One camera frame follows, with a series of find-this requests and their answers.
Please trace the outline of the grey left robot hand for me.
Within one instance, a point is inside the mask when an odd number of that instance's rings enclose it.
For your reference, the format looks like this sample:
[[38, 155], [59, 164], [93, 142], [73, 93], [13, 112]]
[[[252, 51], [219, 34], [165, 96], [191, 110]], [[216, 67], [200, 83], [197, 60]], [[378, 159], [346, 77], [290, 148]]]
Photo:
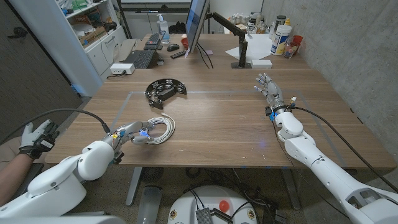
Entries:
[[108, 133], [102, 141], [108, 143], [115, 151], [120, 149], [127, 141], [131, 141], [133, 144], [152, 142], [154, 138], [141, 135], [135, 136], [134, 133], [138, 133], [140, 130], [151, 129], [153, 126], [154, 125], [148, 121], [135, 121], [124, 124]]

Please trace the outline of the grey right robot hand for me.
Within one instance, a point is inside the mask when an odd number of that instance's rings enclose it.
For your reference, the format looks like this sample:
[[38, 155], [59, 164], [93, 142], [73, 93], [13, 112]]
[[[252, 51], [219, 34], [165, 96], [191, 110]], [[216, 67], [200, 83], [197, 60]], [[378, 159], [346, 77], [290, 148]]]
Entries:
[[266, 97], [274, 114], [277, 116], [283, 113], [286, 106], [283, 101], [282, 90], [279, 86], [266, 73], [259, 73], [256, 81], [259, 86], [254, 86], [254, 89], [261, 92]]

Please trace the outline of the person's white gloved hand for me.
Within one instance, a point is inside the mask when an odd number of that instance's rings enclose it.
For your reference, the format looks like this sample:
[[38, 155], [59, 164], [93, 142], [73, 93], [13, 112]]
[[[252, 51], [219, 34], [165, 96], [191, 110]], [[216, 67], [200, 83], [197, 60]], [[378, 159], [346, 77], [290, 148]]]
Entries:
[[48, 119], [35, 130], [33, 130], [32, 122], [27, 124], [22, 134], [19, 154], [26, 154], [31, 159], [38, 159], [43, 152], [50, 151], [54, 146], [54, 141], [44, 135], [44, 131], [51, 123], [52, 121]]

